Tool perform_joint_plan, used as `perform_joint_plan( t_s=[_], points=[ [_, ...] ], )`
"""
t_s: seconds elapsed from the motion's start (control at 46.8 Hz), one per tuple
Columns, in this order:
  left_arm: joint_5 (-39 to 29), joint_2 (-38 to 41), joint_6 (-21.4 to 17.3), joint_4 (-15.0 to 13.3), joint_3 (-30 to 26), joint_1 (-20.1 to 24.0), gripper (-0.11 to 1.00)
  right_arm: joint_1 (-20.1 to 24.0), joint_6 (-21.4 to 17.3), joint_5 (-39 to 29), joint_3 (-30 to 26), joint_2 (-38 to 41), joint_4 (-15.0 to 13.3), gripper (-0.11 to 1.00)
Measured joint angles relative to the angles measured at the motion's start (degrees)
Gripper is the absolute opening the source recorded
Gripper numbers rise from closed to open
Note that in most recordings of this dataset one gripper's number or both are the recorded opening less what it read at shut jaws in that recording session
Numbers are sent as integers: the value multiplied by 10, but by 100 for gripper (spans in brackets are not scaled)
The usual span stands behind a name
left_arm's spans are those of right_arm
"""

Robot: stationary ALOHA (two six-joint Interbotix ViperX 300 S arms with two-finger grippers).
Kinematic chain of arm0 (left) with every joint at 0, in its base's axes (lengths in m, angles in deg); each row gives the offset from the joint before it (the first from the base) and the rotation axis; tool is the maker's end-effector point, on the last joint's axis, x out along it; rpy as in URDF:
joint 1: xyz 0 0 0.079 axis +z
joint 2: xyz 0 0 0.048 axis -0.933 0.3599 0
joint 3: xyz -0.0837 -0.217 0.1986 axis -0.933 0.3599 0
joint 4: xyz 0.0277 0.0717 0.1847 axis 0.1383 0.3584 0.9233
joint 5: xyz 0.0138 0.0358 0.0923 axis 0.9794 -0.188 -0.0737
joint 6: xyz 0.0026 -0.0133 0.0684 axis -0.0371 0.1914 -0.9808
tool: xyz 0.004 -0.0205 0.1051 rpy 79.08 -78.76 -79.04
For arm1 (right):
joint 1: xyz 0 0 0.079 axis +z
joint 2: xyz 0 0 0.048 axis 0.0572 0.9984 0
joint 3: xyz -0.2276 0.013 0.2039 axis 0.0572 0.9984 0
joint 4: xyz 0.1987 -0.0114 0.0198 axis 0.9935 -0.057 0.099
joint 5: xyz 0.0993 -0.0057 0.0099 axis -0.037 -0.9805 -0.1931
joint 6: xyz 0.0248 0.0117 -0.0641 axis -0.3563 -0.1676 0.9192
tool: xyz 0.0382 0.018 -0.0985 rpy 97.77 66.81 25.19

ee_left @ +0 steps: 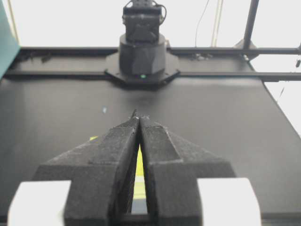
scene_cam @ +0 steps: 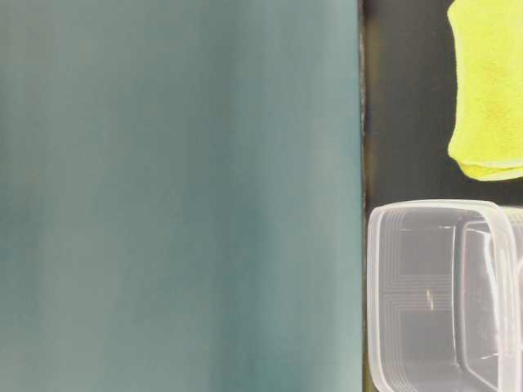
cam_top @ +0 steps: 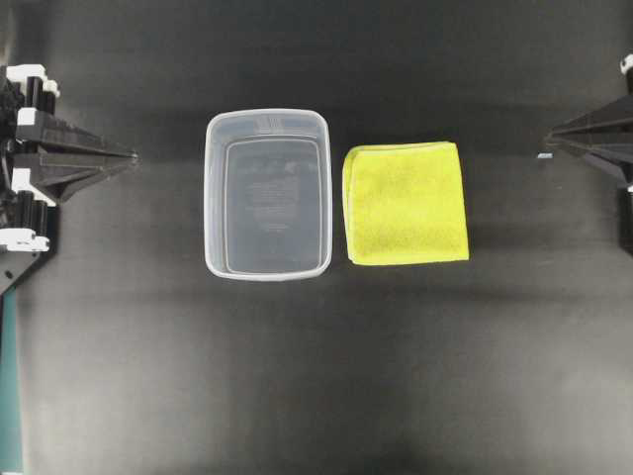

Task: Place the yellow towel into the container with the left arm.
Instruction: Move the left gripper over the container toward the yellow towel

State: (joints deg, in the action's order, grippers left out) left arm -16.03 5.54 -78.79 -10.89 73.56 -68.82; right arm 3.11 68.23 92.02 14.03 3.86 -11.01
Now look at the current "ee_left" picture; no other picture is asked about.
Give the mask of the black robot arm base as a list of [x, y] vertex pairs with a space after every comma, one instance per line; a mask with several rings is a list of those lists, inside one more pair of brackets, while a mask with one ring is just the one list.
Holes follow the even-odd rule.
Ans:
[[117, 53], [106, 57], [105, 73], [129, 85], [160, 85], [179, 75], [179, 58], [159, 32], [166, 7], [154, 0], [131, 0], [123, 7], [125, 34]]

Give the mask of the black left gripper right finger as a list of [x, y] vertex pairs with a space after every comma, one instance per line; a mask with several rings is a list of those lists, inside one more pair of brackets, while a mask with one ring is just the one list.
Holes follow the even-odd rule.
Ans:
[[148, 211], [160, 226], [259, 226], [251, 182], [231, 163], [140, 118]]

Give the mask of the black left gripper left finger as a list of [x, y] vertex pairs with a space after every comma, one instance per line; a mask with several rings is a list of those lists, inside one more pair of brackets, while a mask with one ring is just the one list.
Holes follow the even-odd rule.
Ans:
[[20, 183], [9, 226], [107, 226], [129, 212], [138, 150], [139, 116], [42, 163]]

